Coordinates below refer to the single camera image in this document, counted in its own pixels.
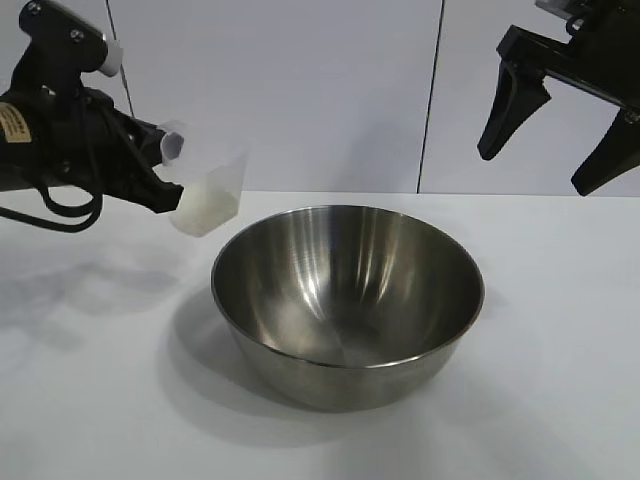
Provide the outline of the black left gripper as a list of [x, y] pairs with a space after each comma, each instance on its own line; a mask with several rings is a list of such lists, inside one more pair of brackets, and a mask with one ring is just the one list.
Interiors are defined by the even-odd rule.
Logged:
[[31, 188], [73, 186], [89, 194], [126, 194], [156, 214], [177, 209], [184, 188], [154, 172], [166, 134], [158, 125], [122, 113], [111, 97], [84, 86], [68, 99], [43, 87], [31, 90], [28, 107]]

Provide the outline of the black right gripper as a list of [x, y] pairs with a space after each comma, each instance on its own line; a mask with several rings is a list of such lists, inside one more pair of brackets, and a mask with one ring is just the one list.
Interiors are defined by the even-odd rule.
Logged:
[[587, 196], [639, 166], [639, 3], [537, 1], [564, 21], [560, 42], [516, 25], [497, 47], [501, 58], [494, 101], [477, 149], [495, 158], [513, 134], [551, 99], [552, 77], [619, 106], [604, 137], [571, 177]]

